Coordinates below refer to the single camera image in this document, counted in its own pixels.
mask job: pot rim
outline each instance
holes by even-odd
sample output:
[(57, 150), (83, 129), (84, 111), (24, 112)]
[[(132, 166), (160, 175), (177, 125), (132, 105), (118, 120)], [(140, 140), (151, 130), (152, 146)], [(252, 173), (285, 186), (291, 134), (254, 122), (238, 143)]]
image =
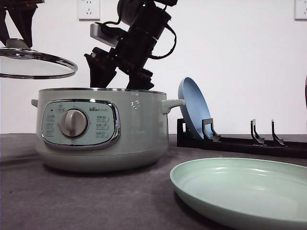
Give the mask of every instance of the pot rim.
[(113, 91), (113, 92), (146, 92), (146, 93), (156, 93), (166, 95), (165, 92), (150, 91), (150, 90), (130, 90), (130, 89), (117, 89), (117, 88), (50, 88), (43, 89), (39, 92), (50, 92), (50, 91)]

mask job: glass lid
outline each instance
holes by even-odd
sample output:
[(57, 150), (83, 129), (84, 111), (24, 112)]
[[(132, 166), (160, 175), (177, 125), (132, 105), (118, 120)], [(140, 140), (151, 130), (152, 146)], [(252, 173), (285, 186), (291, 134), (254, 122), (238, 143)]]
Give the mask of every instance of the glass lid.
[(61, 57), (29, 49), (21, 39), (9, 39), (0, 48), (0, 77), (57, 79), (74, 75), (78, 67)]

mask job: pot handle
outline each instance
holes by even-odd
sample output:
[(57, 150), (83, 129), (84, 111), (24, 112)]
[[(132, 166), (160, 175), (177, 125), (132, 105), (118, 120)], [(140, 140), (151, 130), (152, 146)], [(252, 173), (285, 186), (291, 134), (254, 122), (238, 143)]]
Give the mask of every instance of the pot handle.
[(37, 99), (32, 99), (31, 100), (31, 105), (33, 105), (33, 106), (35, 106), (37, 108), (38, 100)]
[(172, 108), (185, 104), (183, 99), (165, 100), (162, 101), (162, 114), (168, 114)]

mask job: light green plate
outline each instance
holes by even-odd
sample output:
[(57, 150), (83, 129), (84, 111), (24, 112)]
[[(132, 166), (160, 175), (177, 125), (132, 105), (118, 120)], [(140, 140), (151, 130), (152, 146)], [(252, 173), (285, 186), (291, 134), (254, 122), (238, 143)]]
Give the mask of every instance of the light green plate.
[(207, 158), (172, 169), (192, 209), (239, 230), (307, 230), (307, 168), (243, 158)]

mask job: wall outlet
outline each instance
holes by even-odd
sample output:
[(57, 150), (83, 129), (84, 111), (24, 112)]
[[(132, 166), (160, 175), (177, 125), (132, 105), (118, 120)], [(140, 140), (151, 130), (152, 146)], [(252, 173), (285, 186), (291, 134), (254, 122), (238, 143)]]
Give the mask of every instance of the wall outlet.
[(79, 20), (100, 20), (100, 0), (78, 0)]
[(295, 0), (295, 19), (307, 20), (307, 0)]

